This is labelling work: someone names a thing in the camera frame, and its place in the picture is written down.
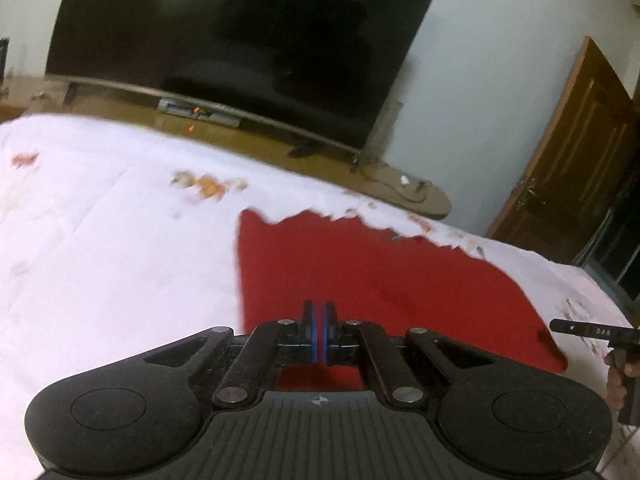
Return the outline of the person's right hand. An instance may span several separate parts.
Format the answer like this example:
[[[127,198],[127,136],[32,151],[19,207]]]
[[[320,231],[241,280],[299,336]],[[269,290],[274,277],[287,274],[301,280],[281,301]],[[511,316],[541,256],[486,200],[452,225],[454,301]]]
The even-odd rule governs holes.
[[[606,402],[610,408],[619,412],[625,403],[627,389],[624,386],[625,375],[616,367],[614,352],[611,351],[605,358],[608,366],[608,378],[606,378]]]

